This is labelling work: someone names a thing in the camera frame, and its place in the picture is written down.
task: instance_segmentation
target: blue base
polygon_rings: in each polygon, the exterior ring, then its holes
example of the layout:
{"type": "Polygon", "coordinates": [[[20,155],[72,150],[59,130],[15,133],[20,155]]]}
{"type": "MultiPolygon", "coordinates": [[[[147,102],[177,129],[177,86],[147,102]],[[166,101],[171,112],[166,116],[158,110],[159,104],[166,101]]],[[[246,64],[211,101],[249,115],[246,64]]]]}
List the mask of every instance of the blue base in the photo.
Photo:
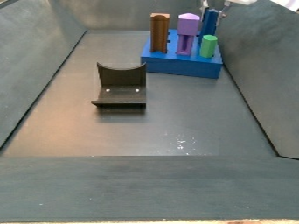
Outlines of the blue base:
{"type": "Polygon", "coordinates": [[[171,43],[167,44],[167,53],[150,52],[151,38],[146,42],[142,53],[142,63],[146,63],[146,71],[149,73],[182,74],[218,79],[223,64],[219,46],[217,46],[214,57],[206,59],[201,56],[199,40],[195,38],[191,56],[177,55],[175,52],[179,40],[178,31],[170,30],[170,33],[169,40],[171,40],[171,43]]]}

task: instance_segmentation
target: gray wall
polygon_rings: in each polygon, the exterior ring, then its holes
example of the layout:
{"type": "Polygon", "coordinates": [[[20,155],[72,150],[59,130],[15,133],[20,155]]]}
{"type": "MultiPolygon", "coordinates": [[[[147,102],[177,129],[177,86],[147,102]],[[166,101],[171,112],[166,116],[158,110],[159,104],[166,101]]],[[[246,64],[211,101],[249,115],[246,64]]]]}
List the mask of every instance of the gray wall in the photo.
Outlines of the gray wall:
{"type": "Polygon", "coordinates": [[[299,15],[269,0],[235,6],[219,27],[223,59],[282,156],[299,158],[299,15]]]}
{"type": "Polygon", "coordinates": [[[150,30],[153,12],[171,13],[171,28],[178,16],[201,13],[201,0],[59,0],[90,30],[150,30]]]}
{"type": "Polygon", "coordinates": [[[0,145],[84,31],[54,0],[23,0],[0,8],[0,145]]]}

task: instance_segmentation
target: bin floor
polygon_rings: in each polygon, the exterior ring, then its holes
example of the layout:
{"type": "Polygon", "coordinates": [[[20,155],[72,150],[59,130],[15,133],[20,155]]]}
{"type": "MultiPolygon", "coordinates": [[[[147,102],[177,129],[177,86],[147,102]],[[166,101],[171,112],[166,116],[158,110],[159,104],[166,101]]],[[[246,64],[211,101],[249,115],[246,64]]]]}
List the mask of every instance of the bin floor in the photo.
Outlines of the bin floor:
{"type": "Polygon", "coordinates": [[[141,65],[147,31],[90,31],[3,147],[6,157],[273,157],[226,69],[219,79],[147,74],[147,107],[99,110],[96,63],[141,65]]]}

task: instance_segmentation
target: blue block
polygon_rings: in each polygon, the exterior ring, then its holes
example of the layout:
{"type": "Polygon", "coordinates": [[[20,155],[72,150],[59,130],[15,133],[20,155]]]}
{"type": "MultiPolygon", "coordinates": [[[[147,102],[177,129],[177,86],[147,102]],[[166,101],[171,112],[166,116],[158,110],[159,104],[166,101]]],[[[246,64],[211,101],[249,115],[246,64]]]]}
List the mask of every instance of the blue block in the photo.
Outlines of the blue block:
{"type": "Polygon", "coordinates": [[[199,36],[199,45],[202,44],[202,38],[205,35],[215,35],[219,13],[221,12],[218,10],[206,10],[205,12],[199,36]]]}
{"type": "Polygon", "coordinates": [[[201,46],[194,44],[191,49],[191,56],[177,55],[178,47],[178,31],[170,30],[167,44],[167,53],[150,52],[151,39],[145,44],[142,53],[142,63],[146,63],[146,71],[149,73],[161,74],[182,74],[203,78],[218,79],[222,69],[221,49],[217,46],[214,57],[206,59],[201,56],[201,46]]]}

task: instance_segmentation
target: cylinder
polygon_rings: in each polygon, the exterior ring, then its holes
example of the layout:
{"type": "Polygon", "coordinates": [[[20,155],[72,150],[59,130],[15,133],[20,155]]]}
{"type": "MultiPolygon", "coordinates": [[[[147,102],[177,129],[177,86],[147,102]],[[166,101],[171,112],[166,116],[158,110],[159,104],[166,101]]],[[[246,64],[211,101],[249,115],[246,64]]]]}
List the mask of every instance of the cylinder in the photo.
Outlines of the cylinder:
{"type": "Polygon", "coordinates": [[[203,58],[213,58],[215,48],[218,44],[218,37],[213,35],[205,35],[201,43],[201,56],[203,58]]]}

